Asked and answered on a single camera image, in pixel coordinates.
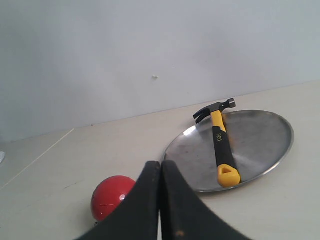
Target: round metal plate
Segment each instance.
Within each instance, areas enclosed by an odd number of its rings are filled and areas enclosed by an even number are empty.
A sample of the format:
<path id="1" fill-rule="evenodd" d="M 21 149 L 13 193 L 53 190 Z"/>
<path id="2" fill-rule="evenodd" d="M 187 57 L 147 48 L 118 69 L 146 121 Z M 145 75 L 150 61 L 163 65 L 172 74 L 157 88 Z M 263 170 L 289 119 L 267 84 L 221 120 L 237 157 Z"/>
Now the round metal plate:
<path id="1" fill-rule="evenodd" d="M 223 114 L 241 183 L 222 187 L 211 119 L 190 127 L 167 148 L 163 160 L 174 161 L 196 192 L 217 192 L 240 187 L 273 170 L 290 150 L 294 131 L 283 117 L 267 111 L 245 110 Z"/>

